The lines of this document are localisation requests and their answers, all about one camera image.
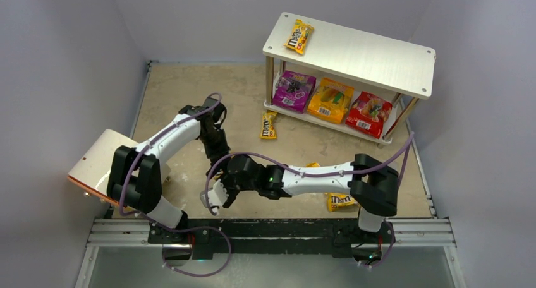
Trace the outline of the purple candy bag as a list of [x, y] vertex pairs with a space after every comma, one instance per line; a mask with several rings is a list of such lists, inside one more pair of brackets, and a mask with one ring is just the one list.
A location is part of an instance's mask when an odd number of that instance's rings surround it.
[[286, 70], [276, 83], [272, 103], [303, 114], [316, 84], [316, 77]]

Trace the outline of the orange candy bag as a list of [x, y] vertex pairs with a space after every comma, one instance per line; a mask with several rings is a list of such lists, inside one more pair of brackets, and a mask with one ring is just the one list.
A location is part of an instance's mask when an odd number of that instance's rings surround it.
[[350, 108], [355, 89], [330, 78], [319, 82], [307, 112], [321, 120], [341, 124]]

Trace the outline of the red candy bag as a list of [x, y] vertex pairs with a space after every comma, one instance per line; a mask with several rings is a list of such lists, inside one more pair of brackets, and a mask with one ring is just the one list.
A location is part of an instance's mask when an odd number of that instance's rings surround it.
[[360, 92], [351, 106], [345, 124], [361, 133], [379, 139], [393, 105], [368, 92]]

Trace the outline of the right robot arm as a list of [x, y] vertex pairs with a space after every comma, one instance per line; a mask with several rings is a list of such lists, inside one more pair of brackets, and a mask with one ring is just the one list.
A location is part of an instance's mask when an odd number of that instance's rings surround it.
[[325, 167], [283, 164], [252, 152], [230, 153], [213, 163], [209, 179], [220, 176], [202, 192], [205, 207], [213, 215], [230, 207], [239, 193], [254, 191], [270, 200], [316, 193], [337, 193], [360, 205], [358, 227], [379, 232], [386, 217], [398, 212], [399, 172], [389, 162], [360, 153], [350, 162]]

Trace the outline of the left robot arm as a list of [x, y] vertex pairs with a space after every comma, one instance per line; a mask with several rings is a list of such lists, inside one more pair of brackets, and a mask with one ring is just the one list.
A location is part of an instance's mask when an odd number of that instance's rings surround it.
[[113, 155], [106, 195], [118, 202], [122, 216], [141, 213], [169, 231], [185, 231], [186, 212], [162, 194], [164, 165], [186, 144], [200, 140], [211, 165], [230, 153], [222, 123], [223, 104], [188, 105], [160, 132], [135, 147], [121, 145]]

